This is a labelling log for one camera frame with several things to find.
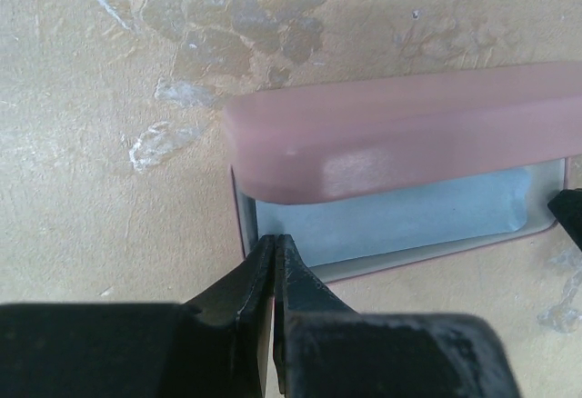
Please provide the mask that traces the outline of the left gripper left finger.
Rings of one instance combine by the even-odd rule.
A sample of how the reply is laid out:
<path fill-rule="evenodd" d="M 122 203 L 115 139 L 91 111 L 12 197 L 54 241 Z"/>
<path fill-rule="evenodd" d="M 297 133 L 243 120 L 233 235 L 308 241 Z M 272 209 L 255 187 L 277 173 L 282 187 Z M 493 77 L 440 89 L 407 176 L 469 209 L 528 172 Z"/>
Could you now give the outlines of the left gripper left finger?
<path fill-rule="evenodd" d="M 185 303 L 9 303 L 4 397 L 260 397 L 276 239 Z"/>

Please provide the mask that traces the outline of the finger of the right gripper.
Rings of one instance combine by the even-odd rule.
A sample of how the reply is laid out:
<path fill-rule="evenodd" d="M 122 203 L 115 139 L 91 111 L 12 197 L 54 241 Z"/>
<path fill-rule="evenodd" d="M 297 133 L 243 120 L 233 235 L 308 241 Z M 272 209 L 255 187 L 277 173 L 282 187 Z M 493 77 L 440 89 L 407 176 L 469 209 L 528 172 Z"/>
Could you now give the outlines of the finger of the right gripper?
<path fill-rule="evenodd" d="M 582 190 L 565 189 L 560 191 L 547 204 L 579 250 L 582 250 Z"/>

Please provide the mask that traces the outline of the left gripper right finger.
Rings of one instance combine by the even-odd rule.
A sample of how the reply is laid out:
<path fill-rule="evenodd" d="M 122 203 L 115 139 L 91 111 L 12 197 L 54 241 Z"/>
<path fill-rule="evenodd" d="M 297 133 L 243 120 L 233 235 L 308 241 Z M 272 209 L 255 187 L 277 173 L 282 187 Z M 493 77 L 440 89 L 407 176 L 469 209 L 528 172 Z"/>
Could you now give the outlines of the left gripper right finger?
<path fill-rule="evenodd" d="M 301 260 L 275 249 L 273 357 L 286 397 L 518 397 L 504 346 L 460 313 L 358 313 Z"/>

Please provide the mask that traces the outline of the blue cleaning cloth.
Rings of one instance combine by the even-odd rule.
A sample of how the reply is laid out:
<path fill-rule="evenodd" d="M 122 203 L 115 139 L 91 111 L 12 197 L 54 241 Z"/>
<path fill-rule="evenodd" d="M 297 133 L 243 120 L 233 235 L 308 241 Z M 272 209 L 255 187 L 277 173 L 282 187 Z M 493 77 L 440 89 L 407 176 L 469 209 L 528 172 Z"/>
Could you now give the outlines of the blue cleaning cloth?
<path fill-rule="evenodd" d="M 308 266 L 494 234 L 527 222 L 530 172 L 513 168 L 324 204 L 256 202 L 260 234 L 289 234 Z"/>

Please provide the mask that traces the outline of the pink glasses case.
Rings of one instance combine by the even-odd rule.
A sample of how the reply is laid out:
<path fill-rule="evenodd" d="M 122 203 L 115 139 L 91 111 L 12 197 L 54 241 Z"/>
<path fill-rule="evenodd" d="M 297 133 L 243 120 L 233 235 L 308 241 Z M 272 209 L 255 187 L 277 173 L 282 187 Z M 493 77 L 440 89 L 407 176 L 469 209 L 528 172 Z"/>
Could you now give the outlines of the pink glasses case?
<path fill-rule="evenodd" d="M 256 202 L 324 204 L 513 168 L 530 172 L 527 222 L 518 231 L 306 265 L 332 282 L 550 228 L 555 219 L 547 204 L 567 186 L 569 160 L 581 153 L 581 65 L 502 66 L 238 95 L 223 125 L 244 254 L 263 236 L 279 235 L 258 232 Z"/>

